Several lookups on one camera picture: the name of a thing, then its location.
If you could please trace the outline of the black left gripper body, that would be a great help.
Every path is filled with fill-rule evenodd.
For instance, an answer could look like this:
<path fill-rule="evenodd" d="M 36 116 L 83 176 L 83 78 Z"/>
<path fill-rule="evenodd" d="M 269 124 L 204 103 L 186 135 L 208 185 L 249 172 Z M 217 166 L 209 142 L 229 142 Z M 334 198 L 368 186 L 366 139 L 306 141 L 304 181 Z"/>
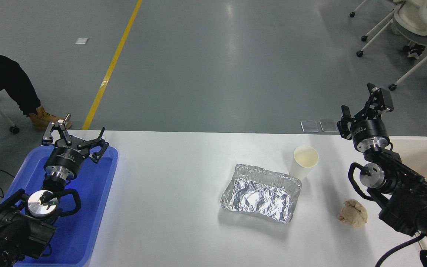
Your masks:
<path fill-rule="evenodd" d="M 64 169 L 71 176 L 77 176 L 82 168 L 85 157 L 77 150 L 66 147 L 56 147 L 47 159 L 44 170 L 51 174 Z"/>

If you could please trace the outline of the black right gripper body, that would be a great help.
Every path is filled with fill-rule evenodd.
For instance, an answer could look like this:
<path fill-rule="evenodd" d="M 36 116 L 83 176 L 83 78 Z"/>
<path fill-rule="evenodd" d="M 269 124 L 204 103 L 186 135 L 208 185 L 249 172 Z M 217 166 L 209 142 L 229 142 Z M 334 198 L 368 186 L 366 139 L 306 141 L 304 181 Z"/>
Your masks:
<path fill-rule="evenodd" d="M 381 118 L 366 119 L 351 123 L 350 132 L 354 144 L 359 144 L 369 138 L 384 138 L 387 143 L 390 142 L 387 129 Z"/>

